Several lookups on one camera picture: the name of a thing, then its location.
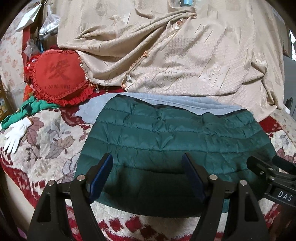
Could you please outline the floral red white blanket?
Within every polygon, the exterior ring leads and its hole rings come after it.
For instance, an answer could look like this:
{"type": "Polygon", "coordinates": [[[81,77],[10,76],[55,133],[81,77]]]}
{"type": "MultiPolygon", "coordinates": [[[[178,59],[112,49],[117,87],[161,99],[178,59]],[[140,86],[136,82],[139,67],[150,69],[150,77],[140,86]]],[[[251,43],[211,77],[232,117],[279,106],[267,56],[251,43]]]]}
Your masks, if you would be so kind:
{"type": "MultiPolygon", "coordinates": [[[[16,223],[25,231],[47,182],[72,181],[77,160],[92,125],[75,115],[79,107],[40,111],[21,139],[15,154],[1,148],[1,167],[16,223]]],[[[260,122],[280,157],[295,163],[295,120],[275,110],[260,122]]],[[[281,208],[267,199],[259,202],[267,227],[276,233],[281,208]]],[[[124,212],[104,204],[91,204],[107,240],[189,240],[199,217],[160,218],[124,212]]]]}

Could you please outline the white paper bag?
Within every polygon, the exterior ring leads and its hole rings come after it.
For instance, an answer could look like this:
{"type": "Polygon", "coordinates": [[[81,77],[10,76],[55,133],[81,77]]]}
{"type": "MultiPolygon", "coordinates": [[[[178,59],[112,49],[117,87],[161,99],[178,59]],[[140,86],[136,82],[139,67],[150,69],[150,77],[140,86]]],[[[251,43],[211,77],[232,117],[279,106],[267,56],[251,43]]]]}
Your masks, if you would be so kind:
{"type": "Polygon", "coordinates": [[[24,16],[22,17],[20,23],[18,24],[18,26],[16,28],[16,32],[20,32],[24,28],[26,28],[29,25],[31,25],[36,20],[36,17],[38,15],[41,7],[42,7],[42,4],[39,3],[34,8],[32,8],[30,11],[28,11],[27,13],[25,13],[24,16]]]}

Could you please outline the light blue folded garment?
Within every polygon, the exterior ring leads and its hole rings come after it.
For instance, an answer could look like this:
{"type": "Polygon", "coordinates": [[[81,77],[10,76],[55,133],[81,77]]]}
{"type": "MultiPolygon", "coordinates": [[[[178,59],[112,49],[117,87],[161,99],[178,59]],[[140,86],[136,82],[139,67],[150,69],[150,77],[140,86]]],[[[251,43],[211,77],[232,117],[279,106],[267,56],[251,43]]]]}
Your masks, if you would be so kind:
{"type": "MultiPolygon", "coordinates": [[[[94,124],[103,107],[110,99],[116,97],[117,95],[119,95],[119,93],[107,93],[93,97],[87,103],[79,106],[79,110],[75,113],[75,115],[81,117],[86,123],[94,124]]],[[[133,97],[151,105],[168,105],[182,108],[197,115],[204,113],[224,115],[243,109],[238,105],[221,104],[220,102],[208,97],[155,95],[132,92],[122,92],[121,95],[133,97]]]]}

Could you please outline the beige embroidered curtain fabric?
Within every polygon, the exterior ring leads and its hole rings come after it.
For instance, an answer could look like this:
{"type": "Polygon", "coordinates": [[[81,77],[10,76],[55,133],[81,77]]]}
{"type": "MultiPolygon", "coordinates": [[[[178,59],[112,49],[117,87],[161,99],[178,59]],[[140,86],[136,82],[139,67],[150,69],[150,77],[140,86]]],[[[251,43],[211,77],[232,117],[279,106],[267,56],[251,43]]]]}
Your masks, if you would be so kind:
{"type": "Polygon", "coordinates": [[[208,96],[257,121],[284,107],[284,66],[266,1],[53,1],[57,44],[87,80],[127,92],[208,96]]]}

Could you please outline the clear plastic bag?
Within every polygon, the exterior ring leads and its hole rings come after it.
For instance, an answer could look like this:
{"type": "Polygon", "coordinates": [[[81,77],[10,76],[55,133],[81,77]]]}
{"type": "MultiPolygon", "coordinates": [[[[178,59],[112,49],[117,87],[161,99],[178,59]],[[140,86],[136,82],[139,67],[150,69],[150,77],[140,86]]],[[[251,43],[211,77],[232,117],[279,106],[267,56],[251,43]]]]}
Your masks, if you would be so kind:
{"type": "Polygon", "coordinates": [[[59,23],[60,17],[52,13],[51,4],[42,3],[36,20],[22,30],[22,56],[29,59],[33,55],[43,53],[44,42],[57,34],[59,23]]]}

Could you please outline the green cloth garment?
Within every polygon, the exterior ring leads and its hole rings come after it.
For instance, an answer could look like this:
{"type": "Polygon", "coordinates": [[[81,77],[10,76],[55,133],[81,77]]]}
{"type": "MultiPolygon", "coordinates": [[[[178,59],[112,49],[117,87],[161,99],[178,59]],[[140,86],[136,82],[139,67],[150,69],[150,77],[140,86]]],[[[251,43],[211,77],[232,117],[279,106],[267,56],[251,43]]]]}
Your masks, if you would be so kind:
{"type": "Polygon", "coordinates": [[[25,117],[32,116],[41,110],[59,107],[60,106],[58,104],[48,103],[45,100],[40,100],[34,96],[31,96],[29,99],[23,102],[18,111],[8,115],[1,121],[1,130],[9,128],[10,125],[16,123],[17,121],[22,120],[25,117]]]}

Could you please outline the dark green puffer jacket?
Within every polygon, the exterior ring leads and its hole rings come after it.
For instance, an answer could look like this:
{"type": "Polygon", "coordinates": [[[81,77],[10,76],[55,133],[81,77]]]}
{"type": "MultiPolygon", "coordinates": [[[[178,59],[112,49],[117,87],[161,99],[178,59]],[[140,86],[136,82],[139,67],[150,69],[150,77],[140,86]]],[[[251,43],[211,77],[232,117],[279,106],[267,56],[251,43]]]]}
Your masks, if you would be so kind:
{"type": "Polygon", "coordinates": [[[247,168],[247,159],[256,156],[270,162],[276,154],[246,109],[197,115],[121,94],[107,102],[92,124],[75,174],[86,174],[106,153],[113,157],[113,168],[98,202],[170,218],[195,217],[202,211],[202,201],[182,168],[185,153],[209,174],[234,183],[246,180],[257,198],[261,184],[247,168]]]}

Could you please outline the red heart-shaped ruffled pillow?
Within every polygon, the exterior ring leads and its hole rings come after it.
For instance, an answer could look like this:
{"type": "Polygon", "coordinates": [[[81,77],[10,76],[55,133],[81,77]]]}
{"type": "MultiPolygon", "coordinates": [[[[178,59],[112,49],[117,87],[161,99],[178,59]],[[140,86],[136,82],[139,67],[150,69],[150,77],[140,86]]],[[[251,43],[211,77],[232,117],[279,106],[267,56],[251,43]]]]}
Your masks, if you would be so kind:
{"type": "Polygon", "coordinates": [[[80,56],[73,50],[49,49],[32,56],[24,71],[34,96],[48,103],[79,105],[90,99],[94,91],[80,56]]]}

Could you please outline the white glove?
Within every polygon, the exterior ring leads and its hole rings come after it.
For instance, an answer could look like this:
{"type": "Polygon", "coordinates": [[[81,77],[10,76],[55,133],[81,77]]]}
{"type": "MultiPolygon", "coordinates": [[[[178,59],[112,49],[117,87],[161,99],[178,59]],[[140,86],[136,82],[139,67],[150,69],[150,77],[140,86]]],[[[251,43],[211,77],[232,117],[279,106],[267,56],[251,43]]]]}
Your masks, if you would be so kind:
{"type": "Polygon", "coordinates": [[[1,122],[1,130],[10,128],[11,130],[5,135],[6,142],[4,144],[4,151],[8,154],[14,154],[17,151],[21,138],[25,135],[28,128],[33,124],[29,117],[25,117],[15,123],[4,127],[4,121],[1,122]]]}

